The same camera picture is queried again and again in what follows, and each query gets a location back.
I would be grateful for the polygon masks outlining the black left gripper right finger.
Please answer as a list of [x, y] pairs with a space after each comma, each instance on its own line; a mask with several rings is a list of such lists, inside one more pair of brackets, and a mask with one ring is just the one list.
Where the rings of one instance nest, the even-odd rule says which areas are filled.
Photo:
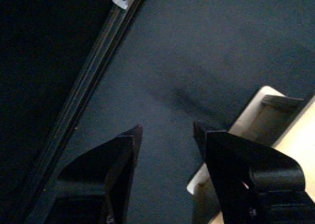
[[315, 202], [294, 159], [201, 122], [193, 123], [193, 137], [224, 224], [315, 224]]

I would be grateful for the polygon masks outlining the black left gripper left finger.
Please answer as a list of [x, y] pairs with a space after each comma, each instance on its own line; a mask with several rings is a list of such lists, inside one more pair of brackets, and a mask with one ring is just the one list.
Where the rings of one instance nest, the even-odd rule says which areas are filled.
[[44, 224], [126, 224], [141, 137], [136, 125], [65, 166]]

